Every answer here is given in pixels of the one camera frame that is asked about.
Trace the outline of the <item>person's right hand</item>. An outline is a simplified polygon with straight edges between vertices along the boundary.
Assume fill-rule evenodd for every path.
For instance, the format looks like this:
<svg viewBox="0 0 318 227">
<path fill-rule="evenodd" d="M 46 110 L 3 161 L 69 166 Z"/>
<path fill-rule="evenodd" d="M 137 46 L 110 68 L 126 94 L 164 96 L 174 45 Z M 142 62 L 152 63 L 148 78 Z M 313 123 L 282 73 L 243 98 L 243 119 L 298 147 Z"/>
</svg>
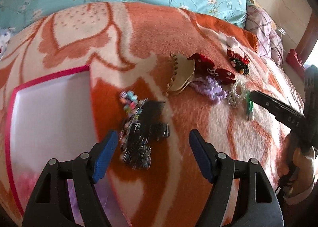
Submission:
<svg viewBox="0 0 318 227">
<path fill-rule="evenodd" d="M 289 143 L 290 134 L 284 139 L 283 152 L 277 170 L 279 177 L 287 175 L 289 172 L 287 163 Z M 285 204 L 288 206 L 295 206 L 305 201 L 314 190 L 314 186 L 317 183 L 314 147 L 311 147 L 305 154 L 301 152 L 299 147 L 296 148 L 293 153 L 293 163 L 299 169 L 299 172 L 291 189 L 283 196 Z"/>
</svg>

